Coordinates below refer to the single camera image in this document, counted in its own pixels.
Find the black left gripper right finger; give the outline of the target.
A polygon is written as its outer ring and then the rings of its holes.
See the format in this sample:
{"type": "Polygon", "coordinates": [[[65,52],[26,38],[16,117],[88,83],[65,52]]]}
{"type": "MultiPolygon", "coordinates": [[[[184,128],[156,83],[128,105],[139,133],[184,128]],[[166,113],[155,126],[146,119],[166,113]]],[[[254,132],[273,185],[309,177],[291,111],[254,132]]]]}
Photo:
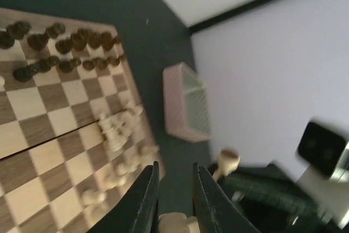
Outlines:
{"type": "Polygon", "coordinates": [[[193,205],[201,232],[259,233],[231,203],[209,171],[198,163],[192,167],[193,205]]]}

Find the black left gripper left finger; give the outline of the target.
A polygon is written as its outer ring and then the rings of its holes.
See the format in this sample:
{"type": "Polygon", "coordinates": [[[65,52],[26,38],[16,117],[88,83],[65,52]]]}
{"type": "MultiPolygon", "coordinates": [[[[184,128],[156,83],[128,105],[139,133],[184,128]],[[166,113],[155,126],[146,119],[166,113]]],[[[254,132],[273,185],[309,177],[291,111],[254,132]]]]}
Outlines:
{"type": "Polygon", "coordinates": [[[159,163],[147,165],[119,203],[89,232],[158,232],[159,163]]]}

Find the light wooden chess piece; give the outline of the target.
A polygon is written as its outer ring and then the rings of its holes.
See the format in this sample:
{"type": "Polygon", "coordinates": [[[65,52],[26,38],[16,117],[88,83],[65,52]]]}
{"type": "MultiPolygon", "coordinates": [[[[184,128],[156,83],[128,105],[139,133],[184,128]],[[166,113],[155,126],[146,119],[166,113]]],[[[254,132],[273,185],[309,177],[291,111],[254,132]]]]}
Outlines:
{"type": "Polygon", "coordinates": [[[158,230],[160,233],[200,233],[197,217],[187,217],[180,212],[160,215],[158,230]]]}

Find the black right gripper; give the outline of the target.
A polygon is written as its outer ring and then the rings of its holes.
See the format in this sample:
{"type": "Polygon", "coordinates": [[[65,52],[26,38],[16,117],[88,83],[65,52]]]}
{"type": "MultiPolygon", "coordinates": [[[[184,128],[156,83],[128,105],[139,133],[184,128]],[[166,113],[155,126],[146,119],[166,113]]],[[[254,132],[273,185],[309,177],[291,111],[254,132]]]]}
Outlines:
{"type": "Polygon", "coordinates": [[[216,178],[229,199],[260,232],[335,232],[335,224],[275,163],[240,166],[216,178]]]}

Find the light wooden pawn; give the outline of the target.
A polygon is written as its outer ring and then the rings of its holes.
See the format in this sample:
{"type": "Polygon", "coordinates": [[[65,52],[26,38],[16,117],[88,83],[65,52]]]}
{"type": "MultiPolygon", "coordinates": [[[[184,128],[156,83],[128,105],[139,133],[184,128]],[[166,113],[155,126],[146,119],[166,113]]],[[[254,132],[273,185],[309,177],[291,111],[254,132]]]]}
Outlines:
{"type": "Polygon", "coordinates": [[[240,163],[240,155],[237,151],[223,148],[217,156],[217,169],[213,173],[213,179],[217,182],[219,178],[226,177],[234,172],[240,163]]]}

